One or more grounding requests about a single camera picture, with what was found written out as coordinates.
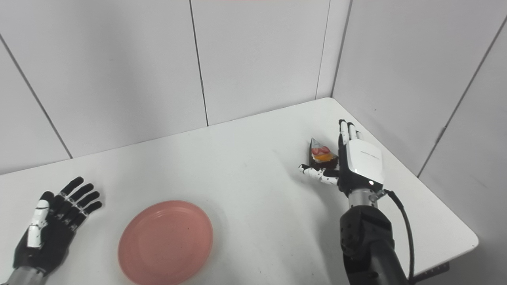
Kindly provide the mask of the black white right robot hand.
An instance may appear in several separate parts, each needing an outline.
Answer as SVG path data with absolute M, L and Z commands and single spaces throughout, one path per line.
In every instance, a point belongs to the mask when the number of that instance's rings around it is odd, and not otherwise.
M 364 140 L 352 122 L 339 121 L 337 153 L 315 139 L 309 147 L 309 164 L 301 164 L 298 170 L 324 184 L 337 186 L 349 196 L 357 189 L 378 194 L 384 189 L 382 151 Z

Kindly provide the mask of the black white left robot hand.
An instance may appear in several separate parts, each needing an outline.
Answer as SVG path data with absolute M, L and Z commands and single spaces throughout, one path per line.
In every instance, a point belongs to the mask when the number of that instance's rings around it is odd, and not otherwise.
M 34 269 L 47 276 L 63 263 L 77 229 L 103 206 L 94 185 L 83 183 L 83 177 L 76 177 L 60 192 L 42 194 L 14 251 L 15 270 Z

